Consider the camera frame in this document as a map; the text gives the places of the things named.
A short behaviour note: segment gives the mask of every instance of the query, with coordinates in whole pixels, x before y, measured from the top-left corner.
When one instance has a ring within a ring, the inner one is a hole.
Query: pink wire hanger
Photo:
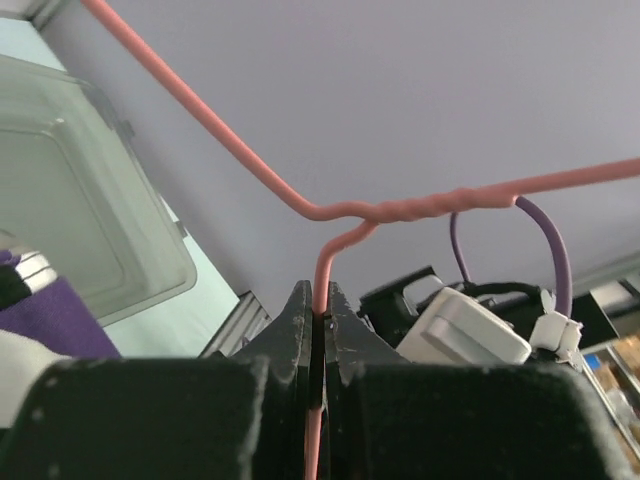
[[[142,38],[106,3],[105,0],[82,0],[92,15],[171,93],[200,124],[211,133],[247,170],[290,208],[314,221],[360,217],[364,221],[329,241],[320,251],[313,287],[313,311],[317,321],[327,309],[331,263],[342,250],[373,233],[381,223],[412,222],[473,208],[506,208],[521,195],[560,190],[595,183],[610,182],[640,175],[640,158],[592,167],[567,170],[537,177],[522,178],[479,188],[460,188],[448,193],[422,198],[383,202],[340,202],[319,206],[310,202],[266,165],[198,95],[149,47]],[[308,458],[305,478],[315,479],[320,443],[321,410],[309,412]]]

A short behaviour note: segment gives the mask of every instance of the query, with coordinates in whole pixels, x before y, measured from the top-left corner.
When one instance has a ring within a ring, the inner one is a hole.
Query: purple fabric
[[[72,357],[119,357],[116,347],[64,278],[0,311],[0,329]]]
[[[20,263],[20,255],[13,256],[9,250],[0,250],[0,263],[15,268]]]

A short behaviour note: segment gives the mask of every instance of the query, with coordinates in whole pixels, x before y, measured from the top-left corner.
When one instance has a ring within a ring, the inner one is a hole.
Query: white fabric
[[[69,357],[40,342],[0,330],[0,428],[13,425],[29,389],[51,364]]]

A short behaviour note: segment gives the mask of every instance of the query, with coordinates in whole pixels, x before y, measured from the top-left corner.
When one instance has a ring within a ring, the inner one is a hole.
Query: white plug
[[[396,348],[426,364],[522,364],[531,346],[474,299],[444,288]]]
[[[529,343],[536,350],[544,348],[554,352],[561,362],[573,362],[582,338],[582,324],[558,312],[538,318]]]
[[[48,287],[58,278],[46,257],[36,251],[23,254],[15,270],[32,294]]]

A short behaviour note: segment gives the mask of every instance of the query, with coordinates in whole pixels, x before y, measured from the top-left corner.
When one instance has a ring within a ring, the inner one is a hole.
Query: plastic container lid
[[[103,324],[191,288],[196,270],[110,104],[0,56],[0,230],[49,259]]]

